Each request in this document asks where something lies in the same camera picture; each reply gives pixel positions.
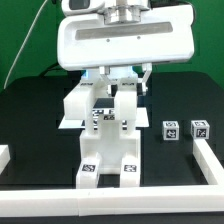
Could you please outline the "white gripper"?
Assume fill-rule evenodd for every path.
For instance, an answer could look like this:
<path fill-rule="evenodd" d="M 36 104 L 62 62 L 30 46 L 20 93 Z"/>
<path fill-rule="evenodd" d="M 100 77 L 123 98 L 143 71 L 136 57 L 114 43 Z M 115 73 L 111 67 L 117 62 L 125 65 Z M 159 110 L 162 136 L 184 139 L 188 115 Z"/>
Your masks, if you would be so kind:
<path fill-rule="evenodd" d="M 116 94 L 110 68 L 143 64 L 139 87 L 145 96 L 152 64 L 193 56 L 193 21 L 190 4 L 105 3 L 94 13 L 65 15 L 58 29 L 58 63 L 67 71 L 99 68 L 109 95 Z"/>

